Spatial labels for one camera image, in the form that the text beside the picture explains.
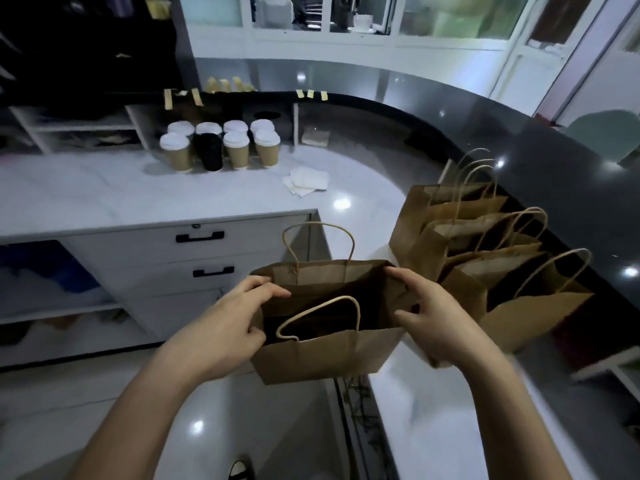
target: hand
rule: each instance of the hand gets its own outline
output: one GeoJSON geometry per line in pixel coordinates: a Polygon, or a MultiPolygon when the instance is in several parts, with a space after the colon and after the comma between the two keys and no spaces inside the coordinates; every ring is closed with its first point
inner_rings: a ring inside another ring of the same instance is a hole
{"type": "Polygon", "coordinates": [[[430,357],[458,367],[499,349],[442,286],[409,269],[386,267],[416,295],[420,313],[397,310],[400,325],[430,357]]]}
{"type": "Polygon", "coordinates": [[[265,340],[262,330],[250,326],[252,316],[270,298],[291,295],[270,280],[267,276],[245,278],[172,336],[157,354],[165,373],[196,387],[226,376],[250,359],[265,340]]]}

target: white marble countertop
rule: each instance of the white marble countertop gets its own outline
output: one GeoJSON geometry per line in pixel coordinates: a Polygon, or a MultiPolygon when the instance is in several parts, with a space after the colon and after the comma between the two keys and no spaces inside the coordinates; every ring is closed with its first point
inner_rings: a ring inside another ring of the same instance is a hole
{"type": "MultiPolygon", "coordinates": [[[[317,209],[322,221],[353,233],[355,258],[390,258],[388,238],[405,193],[414,183],[436,183],[442,166],[400,147],[396,134],[356,138],[367,144],[353,138],[332,134],[328,149],[283,147],[271,169],[217,173],[178,174],[143,152],[4,156],[0,239],[317,209]],[[292,195],[281,178],[299,165],[329,172],[329,189],[292,195]]],[[[332,256],[346,257],[348,237],[332,228],[325,233],[332,256]]],[[[371,384],[403,480],[487,478],[476,412],[459,371],[430,369],[401,343],[371,384]]],[[[574,476],[595,478],[529,388],[574,476]]]]}

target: white cup lid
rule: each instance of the white cup lid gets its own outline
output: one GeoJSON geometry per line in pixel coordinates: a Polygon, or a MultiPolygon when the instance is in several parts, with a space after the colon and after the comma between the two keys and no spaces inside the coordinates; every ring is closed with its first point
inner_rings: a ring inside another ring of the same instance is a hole
{"type": "Polygon", "coordinates": [[[258,130],[253,134],[253,140],[260,146],[276,146],[280,144],[280,135],[274,130],[258,130]]]}
{"type": "Polygon", "coordinates": [[[223,129],[225,133],[228,133],[229,131],[238,131],[240,133],[242,132],[246,133],[247,131],[249,131],[249,128],[247,127],[246,123],[240,120],[227,121],[223,129]]]}
{"type": "Polygon", "coordinates": [[[222,127],[217,123],[211,123],[207,121],[206,123],[200,123],[198,126],[196,126],[196,133],[197,134],[203,134],[203,133],[221,134],[222,127]]]}
{"type": "Polygon", "coordinates": [[[180,133],[167,133],[160,137],[160,148],[169,152],[181,150],[189,145],[189,138],[180,133]]]}
{"type": "Polygon", "coordinates": [[[167,133],[180,133],[185,136],[191,136],[195,128],[188,121],[176,121],[166,128],[167,133]]]}
{"type": "Polygon", "coordinates": [[[229,133],[226,133],[224,138],[222,138],[222,141],[228,148],[242,148],[249,145],[249,137],[247,134],[245,132],[240,133],[239,131],[229,131],[229,133]]]}
{"type": "Polygon", "coordinates": [[[255,135],[258,130],[274,130],[272,120],[255,120],[251,123],[251,132],[255,135]]]}

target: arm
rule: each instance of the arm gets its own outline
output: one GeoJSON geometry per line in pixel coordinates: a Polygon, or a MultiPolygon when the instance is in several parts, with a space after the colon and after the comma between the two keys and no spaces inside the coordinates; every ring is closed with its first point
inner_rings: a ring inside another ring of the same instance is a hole
{"type": "Polygon", "coordinates": [[[492,480],[570,480],[538,411],[516,371],[480,326],[439,284],[408,269],[387,268],[405,282],[420,313],[396,317],[428,355],[462,371],[476,405],[492,480]]]}
{"type": "Polygon", "coordinates": [[[224,377],[264,343],[250,328],[260,304],[290,293],[249,276],[162,345],[89,441],[70,480],[151,479],[173,419],[201,383],[224,377]]]}

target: drawer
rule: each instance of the drawer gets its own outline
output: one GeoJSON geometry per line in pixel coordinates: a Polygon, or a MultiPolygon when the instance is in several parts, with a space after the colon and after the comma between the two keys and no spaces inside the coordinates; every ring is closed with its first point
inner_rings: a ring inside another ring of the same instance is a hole
{"type": "MultiPolygon", "coordinates": [[[[124,269],[237,254],[282,250],[282,231],[309,214],[74,235],[60,241],[92,270],[124,269]]],[[[308,226],[289,233],[306,241],[308,226]]]]}
{"type": "Polygon", "coordinates": [[[167,340],[198,318],[220,297],[222,290],[208,290],[197,293],[182,293],[157,298],[129,300],[125,308],[129,314],[160,340],[167,340]]]}
{"type": "Polygon", "coordinates": [[[287,250],[182,261],[100,272],[100,282],[121,298],[146,298],[233,287],[252,270],[287,259],[287,250]]]}

